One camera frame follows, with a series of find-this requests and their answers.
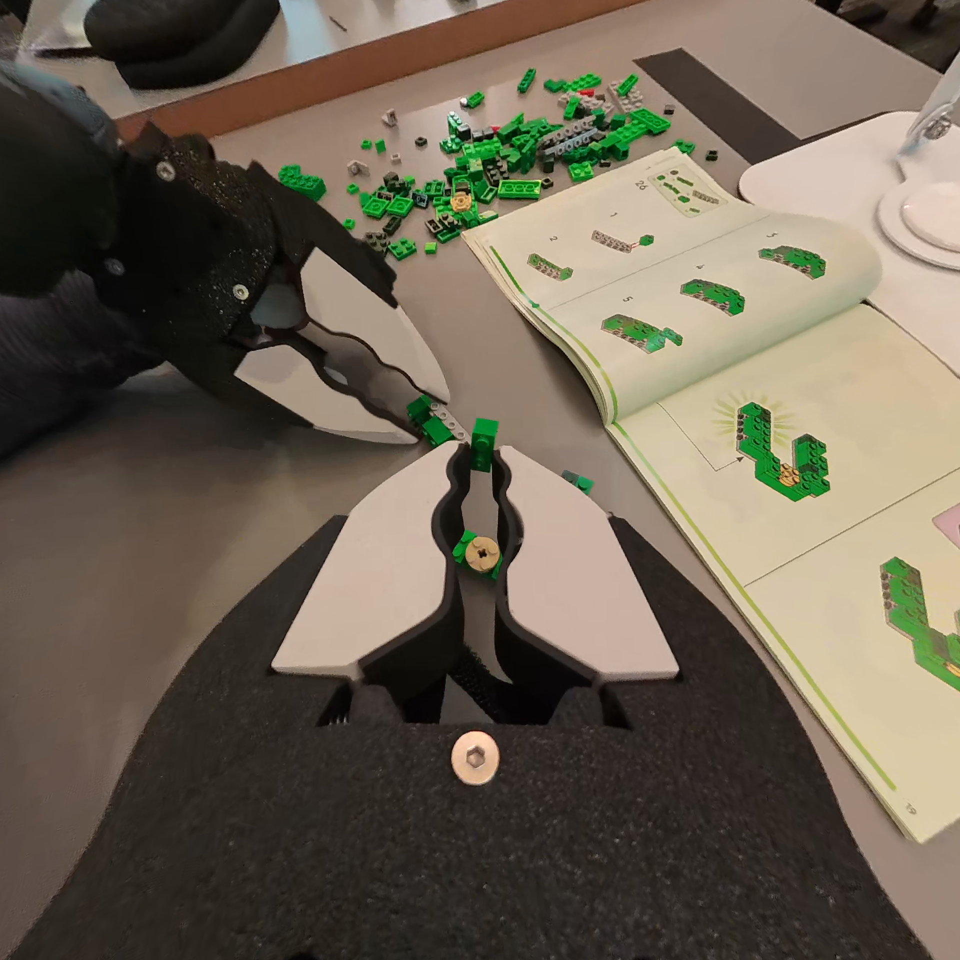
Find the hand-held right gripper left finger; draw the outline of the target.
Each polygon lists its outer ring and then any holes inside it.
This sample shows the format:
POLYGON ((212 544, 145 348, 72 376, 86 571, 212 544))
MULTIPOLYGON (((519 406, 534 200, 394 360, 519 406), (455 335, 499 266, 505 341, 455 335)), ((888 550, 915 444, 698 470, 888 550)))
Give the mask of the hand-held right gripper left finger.
POLYGON ((453 547, 470 449, 444 442, 349 513, 271 668, 380 687, 432 687, 463 648, 453 547))

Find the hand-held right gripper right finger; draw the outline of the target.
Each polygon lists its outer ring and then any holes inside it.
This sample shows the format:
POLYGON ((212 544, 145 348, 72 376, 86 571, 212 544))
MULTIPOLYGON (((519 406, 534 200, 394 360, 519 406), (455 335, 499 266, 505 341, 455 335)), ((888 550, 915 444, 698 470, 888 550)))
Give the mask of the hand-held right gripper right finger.
POLYGON ((562 475, 501 446, 496 653, 525 687, 675 680, 679 665, 611 519, 562 475))

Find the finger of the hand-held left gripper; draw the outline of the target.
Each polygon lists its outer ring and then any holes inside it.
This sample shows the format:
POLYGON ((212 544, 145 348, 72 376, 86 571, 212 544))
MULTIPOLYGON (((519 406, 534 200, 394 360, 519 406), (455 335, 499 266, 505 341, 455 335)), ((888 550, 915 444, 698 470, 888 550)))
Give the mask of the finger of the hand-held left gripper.
POLYGON ((414 444, 402 408, 423 390, 423 338, 416 330, 260 330, 236 345, 244 357, 234 378, 281 413, 336 437, 414 444))
POLYGON ((313 322, 332 334, 363 342, 381 365, 400 371, 435 400, 450 402, 439 362, 401 306, 390 306, 318 247, 303 264, 299 279, 313 322))

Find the green and grey brick assembly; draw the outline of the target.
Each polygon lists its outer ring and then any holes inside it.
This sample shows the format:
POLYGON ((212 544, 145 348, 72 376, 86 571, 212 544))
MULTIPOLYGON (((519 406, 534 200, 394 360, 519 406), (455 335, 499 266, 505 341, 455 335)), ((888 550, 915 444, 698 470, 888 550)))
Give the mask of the green and grey brick assembly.
POLYGON ((462 444, 471 441, 470 433, 449 408, 426 393, 409 403, 406 412, 414 431, 425 438, 433 449, 448 441, 462 444))

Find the person's left forearm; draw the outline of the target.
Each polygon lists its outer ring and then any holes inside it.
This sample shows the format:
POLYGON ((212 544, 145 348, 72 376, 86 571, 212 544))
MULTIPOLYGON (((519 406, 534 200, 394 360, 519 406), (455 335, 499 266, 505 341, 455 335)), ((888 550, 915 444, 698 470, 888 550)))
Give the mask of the person's left forearm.
POLYGON ((162 365, 90 278, 114 242, 123 156, 114 121, 84 90, 2 61, 3 457, 162 365))

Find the brown wooden desk divider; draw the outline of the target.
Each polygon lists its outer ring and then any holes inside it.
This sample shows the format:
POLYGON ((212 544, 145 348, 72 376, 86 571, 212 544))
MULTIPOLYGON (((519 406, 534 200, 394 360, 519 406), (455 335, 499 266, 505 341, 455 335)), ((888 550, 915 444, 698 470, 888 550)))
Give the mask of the brown wooden desk divider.
POLYGON ((121 138, 147 124, 215 138, 286 114, 636 6, 636 1, 509 1, 313 57, 157 106, 128 109, 121 138))

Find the black flat desk strip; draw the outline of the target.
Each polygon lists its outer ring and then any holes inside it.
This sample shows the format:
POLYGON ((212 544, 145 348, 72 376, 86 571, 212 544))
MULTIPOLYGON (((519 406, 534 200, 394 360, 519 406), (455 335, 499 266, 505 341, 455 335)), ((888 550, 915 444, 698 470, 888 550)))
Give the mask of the black flat desk strip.
POLYGON ((633 63, 750 164, 806 143, 686 49, 638 57, 633 63))

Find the pile of green bricks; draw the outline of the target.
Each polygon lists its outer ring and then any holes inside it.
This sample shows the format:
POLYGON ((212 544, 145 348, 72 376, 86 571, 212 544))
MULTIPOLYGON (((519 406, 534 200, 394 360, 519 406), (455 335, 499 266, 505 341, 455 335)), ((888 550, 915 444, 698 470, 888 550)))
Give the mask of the pile of green bricks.
POLYGON ((445 117, 446 137, 437 147, 446 163, 441 174, 419 182, 401 170, 402 156, 388 153, 385 138, 361 142, 375 158, 389 160, 379 181, 361 160, 347 164, 346 193, 359 219, 345 218, 350 233, 361 228, 361 244, 381 258, 403 261, 438 247, 468 230, 498 219, 498 205, 534 202, 556 185, 556 174, 572 186, 584 184, 627 162, 633 146, 671 129, 678 106, 649 106, 639 73, 604 81, 587 71, 574 78, 546 78, 543 90, 556 99, 557 116, 526 116, 502 124, 473 124, 469 113, 485 105, 477 90, 462 97, 445 117))

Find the black knit hat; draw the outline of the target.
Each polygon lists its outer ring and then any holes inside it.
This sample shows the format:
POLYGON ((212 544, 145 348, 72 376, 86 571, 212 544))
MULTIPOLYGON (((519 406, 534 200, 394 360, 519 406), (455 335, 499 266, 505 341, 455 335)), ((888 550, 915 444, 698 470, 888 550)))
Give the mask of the black knit hat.
POLYGON ((281 10, 279 1, 98 1, 83 30, 132 90, 180 90, 244 66, 281 10))

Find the open instruction booklet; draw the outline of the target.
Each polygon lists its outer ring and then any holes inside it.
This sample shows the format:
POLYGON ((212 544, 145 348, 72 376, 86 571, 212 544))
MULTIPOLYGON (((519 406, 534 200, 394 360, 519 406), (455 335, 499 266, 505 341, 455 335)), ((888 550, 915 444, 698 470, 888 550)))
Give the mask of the open instruction booklet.
POLYGON ((858 231, 677 148, 465 244, 902 831, 958 822, 958 377, 868 303, 858 231))

